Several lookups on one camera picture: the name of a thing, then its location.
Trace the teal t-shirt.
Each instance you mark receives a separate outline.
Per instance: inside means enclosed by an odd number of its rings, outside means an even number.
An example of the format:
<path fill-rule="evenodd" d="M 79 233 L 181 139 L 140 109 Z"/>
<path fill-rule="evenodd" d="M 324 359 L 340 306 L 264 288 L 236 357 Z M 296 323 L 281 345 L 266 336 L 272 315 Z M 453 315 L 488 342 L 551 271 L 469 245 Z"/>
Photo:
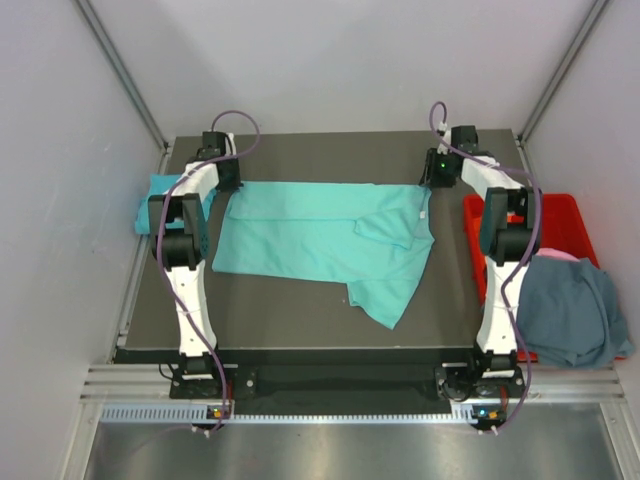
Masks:
<path fill-rule="evenodd" d="M 394 329 L 434 244 L 430 199 L 418 185 L 248 182 L 229 199 L 212 269 L 340 283 Z"/>

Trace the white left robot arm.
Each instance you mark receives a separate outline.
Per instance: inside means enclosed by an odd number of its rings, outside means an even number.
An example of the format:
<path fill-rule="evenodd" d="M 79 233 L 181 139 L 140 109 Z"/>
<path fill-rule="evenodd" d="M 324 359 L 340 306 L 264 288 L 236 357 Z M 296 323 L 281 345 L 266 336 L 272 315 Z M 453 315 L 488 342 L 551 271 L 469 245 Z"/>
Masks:
<path fill-rule="evenodd" d="M 217 338 L 209 319 L 205 267 L 209 254 L 206 205 L 221 192 L 242 186 L 232 133 L 206 131 L 184 172 L 147 200 L 152 254 L 172 295 L 179 324 L 178 378 L 192 381 L 205 396 L 226 387 L 216 366 Z"/>

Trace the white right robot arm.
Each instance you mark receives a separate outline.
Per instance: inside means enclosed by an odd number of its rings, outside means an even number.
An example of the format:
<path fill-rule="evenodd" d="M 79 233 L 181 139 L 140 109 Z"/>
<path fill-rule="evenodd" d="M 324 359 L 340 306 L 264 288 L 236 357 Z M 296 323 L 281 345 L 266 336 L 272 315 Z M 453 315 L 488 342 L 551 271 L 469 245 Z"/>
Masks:
<path fill-rule="evenodd" d="M 541 233 L 541 194 L 515 180 L 522 172 L 503 167 L 479 148 L 472 125 L 435 128 L 439 145 L 427 151 L 420 184 L 431 190 L 462 181 L 483 200 L 478 244 L 485 259 L 486 291 L 474 364 L 466 380 L 487 396 L 518 375 L 514 331 L 520 290 Z"/>

